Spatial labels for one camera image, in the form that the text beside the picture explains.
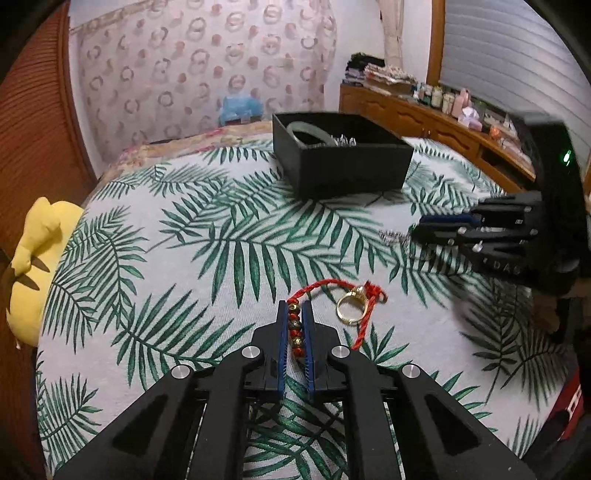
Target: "white curtain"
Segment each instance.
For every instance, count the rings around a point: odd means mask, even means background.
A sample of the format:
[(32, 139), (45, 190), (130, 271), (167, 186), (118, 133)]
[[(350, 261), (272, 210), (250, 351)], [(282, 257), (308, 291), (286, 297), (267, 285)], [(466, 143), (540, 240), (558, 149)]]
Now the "white curtain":
[(330, 0), (144, 0), (72, 31), (107, 163), (123, 149), (216, 128), (227, 95), (266, 115), (324, 108), (336, 51)]
[(384, 59), (386, 65), (402, 66), (402, 21), (404, 0), (378, 0), (384, 26)]

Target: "bed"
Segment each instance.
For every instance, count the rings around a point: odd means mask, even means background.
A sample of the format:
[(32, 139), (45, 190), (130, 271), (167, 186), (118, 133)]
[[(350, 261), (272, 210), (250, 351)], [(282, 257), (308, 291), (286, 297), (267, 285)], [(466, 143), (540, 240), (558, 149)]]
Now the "bed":
[[(226, 127), (125, 152), (86, 203), (53, 280), (36, 362), (37, 417), (54, 472), (175, 364), (200, 369), (273, 322), (277, 303), (325, 277), (388, 294), (361, 351), (420, 365), (517, 455), (546, 420), (571, 352), (534, 329), (531, 292), (474, 273), (453, 249), (421, 252), (408, 228), (500, 188), (448, 147), (407, 138), (399, 192), (294, 198), (271, 125)], [(338, 290), (312, 296), (344, 344)], [(340, 404), (256, 406), (244, 477), (346, 478)]]

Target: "window blind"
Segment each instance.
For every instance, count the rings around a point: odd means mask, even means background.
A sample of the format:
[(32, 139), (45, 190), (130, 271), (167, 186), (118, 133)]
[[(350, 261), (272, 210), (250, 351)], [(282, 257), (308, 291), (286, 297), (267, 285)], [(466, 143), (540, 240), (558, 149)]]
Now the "window blind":
[(561, 118), (585, 168), (591, 86), (558, 34), (525, 0), (447, 0), (440, 81), (467, 87), (509, 112)]

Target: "red string bracelet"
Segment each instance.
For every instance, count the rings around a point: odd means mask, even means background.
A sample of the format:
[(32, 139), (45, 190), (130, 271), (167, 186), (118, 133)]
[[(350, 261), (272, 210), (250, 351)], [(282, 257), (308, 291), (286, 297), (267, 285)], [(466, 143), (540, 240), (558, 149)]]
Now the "red string bracelet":
[[(321, 287), (323, 285), (330, 285), (335, 284), (339, 287), (344, 288), (345, 290), (353, 290), (357, 286), (351, 282), (340, 280), (338, 278), (325, 278), (324, 280), (316, 281), (307, 287), (299, 289), (295, 292), (290, 298), (287, 299), (287, 306), (289, 312), (289, 323), (288, 329), (290, 331), (290, 343), (292, 347), (292, 353), (296, 357), (302, 357), (304, 355), (304, 339), (302, 338), (301, 334), (301, 320), (300, 320), (300, 305), (299, 305), (299, 298), (306, 295), (307, 293), (311, 292), (315, 288)], [(363, 285), (365, 289), (365, 294), (368, 299), (368, 307), (365, 315), (361, 318), (359, 323), (359, 333), (357, 335), (357, 340), (351, 347), (353, 350), (358, 350), (361, 345), (363, 344), (363, 339), (365, 339), (365, 332), (367, 331), (369, 325), (369, 317), (374, 309), (374, 305), (376, 301), (378, 301), (381, 297), (381, 301), (386, 302), (388, 301), (388, 296), (386, 292), (384, 292), (380, 287), (377, 285), (372, 284), (371, 282), (367, 281)]]

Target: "yellow plush toy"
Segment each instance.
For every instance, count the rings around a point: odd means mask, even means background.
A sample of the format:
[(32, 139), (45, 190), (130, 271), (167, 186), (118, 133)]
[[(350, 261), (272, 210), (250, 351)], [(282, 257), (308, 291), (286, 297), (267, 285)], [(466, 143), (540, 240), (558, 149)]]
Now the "yellow plush toy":
[(35, 201), (22, 237), (2, 276), (6, 320), (21, 342), (37, 346), (49, 286), (83, 209), (68, 202)]

